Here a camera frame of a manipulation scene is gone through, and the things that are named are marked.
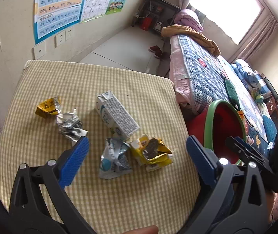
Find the human hand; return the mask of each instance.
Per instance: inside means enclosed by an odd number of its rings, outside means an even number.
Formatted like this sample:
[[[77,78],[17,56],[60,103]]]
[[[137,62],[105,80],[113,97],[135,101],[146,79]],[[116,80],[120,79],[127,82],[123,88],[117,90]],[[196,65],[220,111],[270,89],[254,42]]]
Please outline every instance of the human hand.
[[[149,226],[146,228],[130,230],[123,234],[157,234],[157,233],[158,233],[158,227],[155,225],[152,225],[152,226]]]

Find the cable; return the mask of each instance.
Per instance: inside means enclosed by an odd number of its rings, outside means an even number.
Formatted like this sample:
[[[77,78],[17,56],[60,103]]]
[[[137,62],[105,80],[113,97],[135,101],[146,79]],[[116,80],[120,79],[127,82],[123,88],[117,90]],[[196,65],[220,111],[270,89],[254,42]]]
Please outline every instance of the cable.
[[[149,11],[148,15],[150,15],[150,13],[151,13],[151,0],[149,0],[149,1],[150,1],[150,11]]]

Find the window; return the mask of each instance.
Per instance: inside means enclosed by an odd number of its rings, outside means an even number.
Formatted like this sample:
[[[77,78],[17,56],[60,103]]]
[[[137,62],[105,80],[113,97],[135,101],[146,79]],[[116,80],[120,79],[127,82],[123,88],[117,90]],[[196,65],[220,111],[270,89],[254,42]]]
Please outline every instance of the window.
[[[232,40],[239,44],[262,10],[257,0],[190,0]]]

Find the white milk carton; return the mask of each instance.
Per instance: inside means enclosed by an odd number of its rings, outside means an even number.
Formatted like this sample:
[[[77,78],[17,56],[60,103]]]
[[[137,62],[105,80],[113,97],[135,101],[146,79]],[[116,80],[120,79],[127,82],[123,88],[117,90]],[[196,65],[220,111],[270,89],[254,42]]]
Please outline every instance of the white milk carton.
[[[104,123],[111,129],[113,137],[122,141],[127,140],[140,128],[112,91],[97,96],[96,110]]]

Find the yellow checkered tablecloth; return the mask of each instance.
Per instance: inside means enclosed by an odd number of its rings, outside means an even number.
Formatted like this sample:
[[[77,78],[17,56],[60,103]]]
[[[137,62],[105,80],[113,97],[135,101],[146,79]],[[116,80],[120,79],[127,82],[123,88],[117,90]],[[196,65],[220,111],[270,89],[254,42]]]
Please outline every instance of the yellow checkered tablecloth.
[[[146,133],[162,138],[173,152],[173,164],[147,173],[127,153],[131,174],[98,177],[100,156],[109,128],[95,110],[96,95],[112,90],[141,127],[130,140]],[[0,200],[9,209],[16,172],[22,162],[44,165],[71,148],[58,133],[55,117],[35,115],[36,106],[60,96],[63,112],[78,111],[88,130],[90,150],[66,193],[97,233],[120,234],[157,225],[160,233],[176,233],[192,211],[200,185],[185,149],[187,129],[169,79],[97,65],[28,61],[0,135]],[[60,220],[45,187],[52,217]]]

